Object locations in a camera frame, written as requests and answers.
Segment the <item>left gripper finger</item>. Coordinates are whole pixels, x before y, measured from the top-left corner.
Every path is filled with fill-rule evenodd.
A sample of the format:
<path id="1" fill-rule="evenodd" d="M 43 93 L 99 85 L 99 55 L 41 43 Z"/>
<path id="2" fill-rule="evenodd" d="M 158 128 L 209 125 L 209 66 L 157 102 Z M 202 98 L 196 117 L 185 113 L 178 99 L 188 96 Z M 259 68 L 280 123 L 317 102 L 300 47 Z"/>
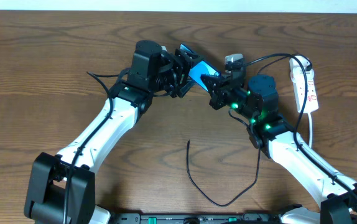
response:
<path id="1" fill-rule="evenodd" d="M 194 80 L 189 79 L 187 83 L 179 89 L 178 97 L 183 98 L 195 84 L 196 82 Z"/>
<path id="2" fill-rule="evenodd" d="M 182 49 L 182 52 L 184 53 L 184 57 L 185 57 L 186 61 L 191 64 L 198 64 L 201 61 L 203 61 L 203 59 L 204 59 L 203 55 L 199 55 L 199 54 L 192 52 L 190 50 Z"/>

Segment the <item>blue Galaxy smartphone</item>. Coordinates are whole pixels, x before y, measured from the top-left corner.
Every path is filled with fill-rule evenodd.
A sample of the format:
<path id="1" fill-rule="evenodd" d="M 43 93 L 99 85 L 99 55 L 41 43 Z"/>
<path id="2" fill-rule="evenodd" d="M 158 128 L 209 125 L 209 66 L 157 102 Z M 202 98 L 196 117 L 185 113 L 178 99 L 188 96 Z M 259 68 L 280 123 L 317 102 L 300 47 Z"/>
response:
<path id="1" fill-rule="evenodd" d="M 183 53 L 182 49 L 190 50 L 192 52 L 197 53 L 196 51 L 192 50 L 189 46 L 187 46 L 185 44 L 180 44 L 179 50 L 181 53 Z M 191 64 L 186 61 L 184 54 L 183 54 L 183 68 L 184 68 L 184 74 L 187 75 L 188 77 L 190 77 L 192 80 L 194 80 L 205 91 L 206 91 L 206 88 L 205 88 L 205 85 L 203 84 L 203 82 L 201 81 L 201 78 L 200 78 L 201 75 L 203 75 L 203 74 L 216 75 L 216 76 L 221 75 L 221 72 L 219 70 L 217 70 L 214 66 L 212 66 L 207 60 L 205 60 L 205 58 L 203 59 L 203 61 L 201 61 L 198 64 Z"/>

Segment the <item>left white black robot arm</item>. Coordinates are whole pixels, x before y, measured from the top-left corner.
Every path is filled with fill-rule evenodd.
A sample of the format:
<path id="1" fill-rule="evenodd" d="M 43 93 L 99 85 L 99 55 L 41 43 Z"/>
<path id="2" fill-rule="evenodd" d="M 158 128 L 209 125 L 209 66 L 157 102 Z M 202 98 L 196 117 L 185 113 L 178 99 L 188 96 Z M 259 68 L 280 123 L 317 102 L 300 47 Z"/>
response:
<path id="1" fill-rule="evenodd" d="M 129 68 L 118 75 L 89 126 L 56 155 L 40 153 L 32 165 L 24 215 L 36 223 L 109 223 L 96 205 L 95 179 L 119 139 L 138 122 L 155 93 L 183 97 L 188 74 L 203 56 L 184 45 L 173 53 L 151 40 L 136 44 Z"/>

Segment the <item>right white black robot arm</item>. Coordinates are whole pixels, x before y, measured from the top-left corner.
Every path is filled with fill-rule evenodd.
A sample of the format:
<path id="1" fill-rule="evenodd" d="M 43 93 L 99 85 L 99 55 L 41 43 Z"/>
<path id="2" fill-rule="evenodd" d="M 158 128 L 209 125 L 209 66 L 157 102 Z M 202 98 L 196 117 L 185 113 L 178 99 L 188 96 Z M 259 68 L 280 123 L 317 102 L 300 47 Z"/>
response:
<path id="1" fill-rule="evenodd" d="M 229 106 L 248 119 L 246 128 L 254 147 L 289 171 L 320 207 L 320 213 L 294 208 L 280 216 L 299 223 L 316 218 L 318 223 L 354 223 L 357 212 L 357 182 L 345 176 L 303 142 L 297 129 L 278 112 L 275 80 L 257 74 L 243 88 L 245 64 L 227 57 L 224 76 L 210 65 L 199 72 L 198 82 L 210 96 L 210 106 Z"/>

